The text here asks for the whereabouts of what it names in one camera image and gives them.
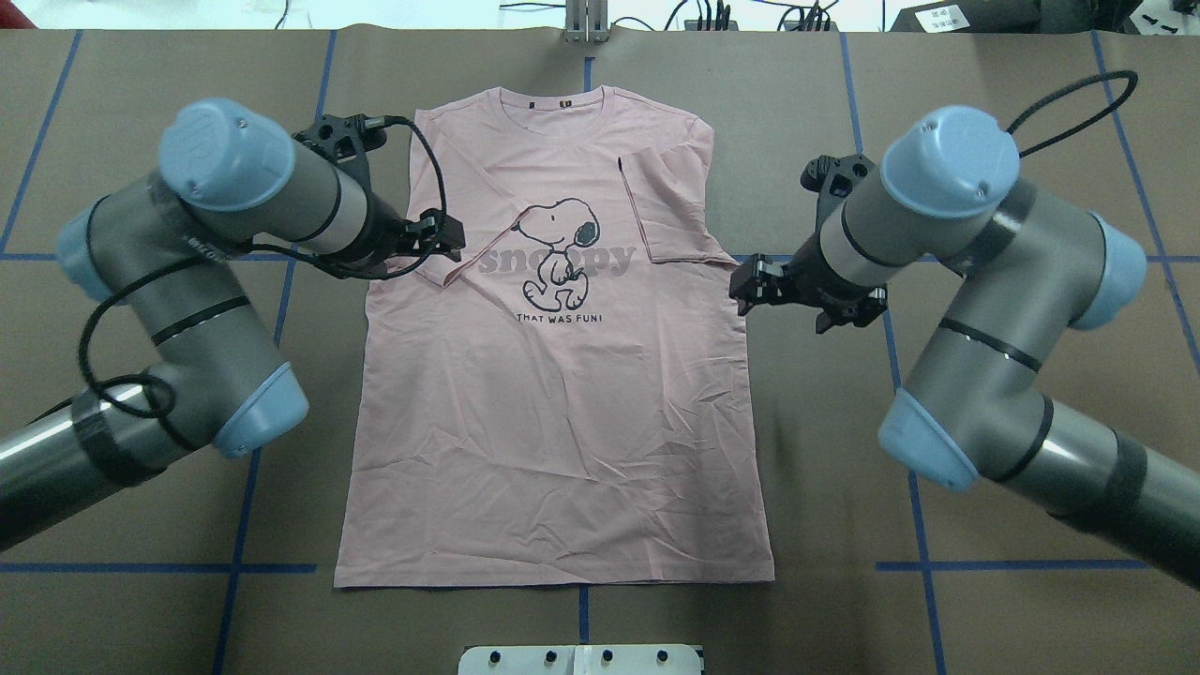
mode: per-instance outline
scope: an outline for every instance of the shirt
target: shirt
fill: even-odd
[[[414,121],[467,246],[367,292],[335,585],[772,580],[712,127],[612,86]]]

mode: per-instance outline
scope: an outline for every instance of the snoopy graphic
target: snoopy graphic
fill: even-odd
[[[530,207],[512,231],[550,247],[538,263],[538,279],[524,282],[529,304],[547,312],[580,309],[588,297],[588,275],[568,253],[572,246],[587,249],[600,240],[600,221],[592,207],[576,197]]]

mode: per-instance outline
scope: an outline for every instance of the blue cap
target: blue cap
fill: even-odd
[[[236,459],[287,434],[306,414],[308,399],[292,372],[292,364],[286,363],[241,404],[212,444],[224,456]]]
[[[904,389],[896,389],[896,400],[880,426],[880,444],[918,476],[955,492],[979,479],[971,458],[925,406]]]
[[[66,273],[72,283],[83,288],[89,298],[97,303],[113,297],[113,291],[104,283],[96,269],[96,262],[91,259],[91,250],[88,246],[88,222],[91,214],[96,211],[96,202],[91,208],[84,209],[59,233],[58,244],[54,247],[54,257],[59,261],[59,267]]]
[[[1116,318],[1138,297],[1146,281],[1146,252],[1132,237],[1092,214],[1104,233],[1104,274],[1087,310],[1070,324],[1079,330],[1099,328]]]
[[[167,185],[212,211],[241,211],[270,199],[292,178],[295,161],[295,142],[282,126],[228,98],[187,106],[158,144]]]
[[[1020,153],[988,113],[947,106],[893,143],[881,172],[888,193],[908,209],[964,219],[994,209],[1008,196],[1020,173]]]

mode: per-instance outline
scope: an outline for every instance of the robotic arm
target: robotic arm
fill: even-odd
[[[445,214],[444,191],[419,222],[371,192],[366,153],[391,124],[412,125],[324,115],[290,137],[233,101],[198,101],[163,135],[157,171],[64,228],[58,258],[71,280],[101,309],[127,301],[163,360],[97,382],[86,342],[102,312],[92,315],[79,354],[89,389],[0,441],[0,550],[200,447],[241,456],[304,419],[290,364],[224,264],[260,249],[256,234],[293,241],[343,277],[458,259],[462,225]],[[418,261],[380,274],[395,256]]]
[[[1012,136],[986,113],[935,110],[876,168],[821,157],[817,232],[786,264],[752,256],[733,275],[740,312],[820,307],[817,333],[866,325],[883,286],[926,253],[962,286],[880,428],[925,478],[990,478],[1072,527],[1200,587],[1200,476],[1032,388],[1067,328],[1108,323],[1141,287],[1129,237],[1019,177]]]

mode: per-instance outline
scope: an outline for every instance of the white label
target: white label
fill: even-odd
[[[917,12],[917,20],[925,32],[946,32],[971,25],[958,5]]]

